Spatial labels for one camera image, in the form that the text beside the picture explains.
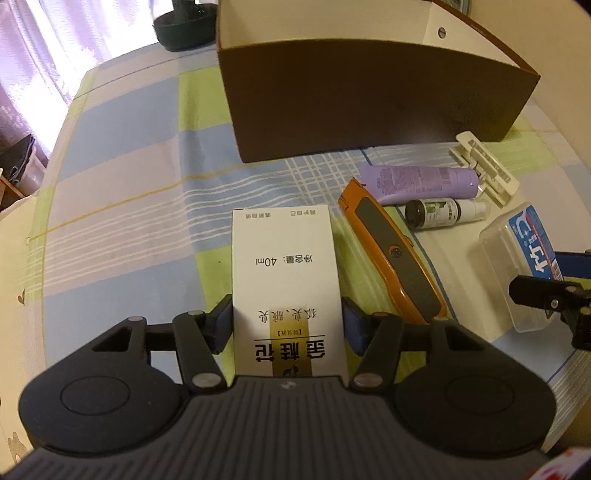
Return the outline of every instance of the screw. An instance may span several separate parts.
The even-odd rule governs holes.
[[[376,388],[379,387],[383,381],[382,377],[373,373],[359,374],[353,379],[353,383],[361,388]]]
[[[293,380],[288,380],[287,382],[283,382],[281,384],[281,388],[283,390],[291,390],[292,388],[295,388],[295,387],[297,387],[297,384]]]
[[[193,377],[193,385],[199,388],[213,388],[217,387],[222,381],[222,377],[211,372],[204,372]]]
[[[398,245],[393,245],[390,247],[390,255],[394,258],[400,258],[402,256],[402,249]]]

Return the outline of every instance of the bottle label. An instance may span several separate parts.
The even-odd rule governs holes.
[[[457,203],[453,200],[433,199],[423,202],[425,206],[424,228],[454,225],[457,222]]]
[[[442,192],[451,184],[448,168],[432,167],[383,168],[377,182],[384,195]]]
[[[509,226],[530,266],[531,274],[538,278],[563,280],[554,249],[535,209],[529,205],[509,219]]]

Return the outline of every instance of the black clamp holder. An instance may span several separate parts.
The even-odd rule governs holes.
[[[336,382],[344,387],[345,403],[337,402],[344,411],[357,402],[367,402],[370,408],[372,399],[381,397],[391,411],[385,421],[394,415],[415,437],[455,456],[495,458],[539,447],[556,409],[542,379],[450,320],[406,325],[391,313],[366,314],[347,297],[342,307],[345,338],[363,356],[349,385],[339,385],[335,377],[293,378],[292,385]],[[31,443],[66,457],[139,452],[135,449],[152,448],[150,442],[175,425],[183,429],[183,423],[193,422],[196,417],[189,411],[195,401],[240,396],[236,392],[244,385],[283,382],[239,377],[227,385],[212,354],[224,349],[232,331],[231,295],[210,313],[182,313],[172,323],[125,319],[25,387],[19,413]],[[176,352],[182,384],[151,366],[152,351]],[[426,352],[426,364],[397,383],[405,351]],[[273,398],[285,395],[282,388],[270,391]],[[325,400],[310,405],[320,408],[317,402]],[[219,402],[216,405],[229,409],[220,416],[233,411],[231,402]],[[332,411],[337,405],[330,402],[325,406]],[[240,442],[252,441],[244,437]]]
[[[571,345],[591,352],[591,290],[580,283],[519,275],[509,284],[517,305],[559,312],[573,334]]]

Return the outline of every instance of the table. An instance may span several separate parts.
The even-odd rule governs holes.
[[[31,375],[128,316],[159,323],[211,309],[231,291],[233,208],[328,204],[342,295],[369,312],[392,309],[337,199],[362,163],[453,166],[450,145],[246,165],[214,46],[170,53],[155,44],[94,68],[72,102],[38,192],[25,304],[29,348],[22,353]],[[521,182],[512,205],[533,202],[555,249],[591,246],[591,174],[534,103],[504,142],[488,146]],[[399,210],[391,215],[405,229]],[[573,352],[560,322],[517,334],[499,314],[470,256],[485,225],[408,234],[457,319],[553,388],[558,413],[548,449],[591,394],[591,358]],[[153,361],[178,379],[174,355],[155,354]],[[232,342],[218,361],[231,378]],[[401,363],[408,372],[421,362],[415,353]]]

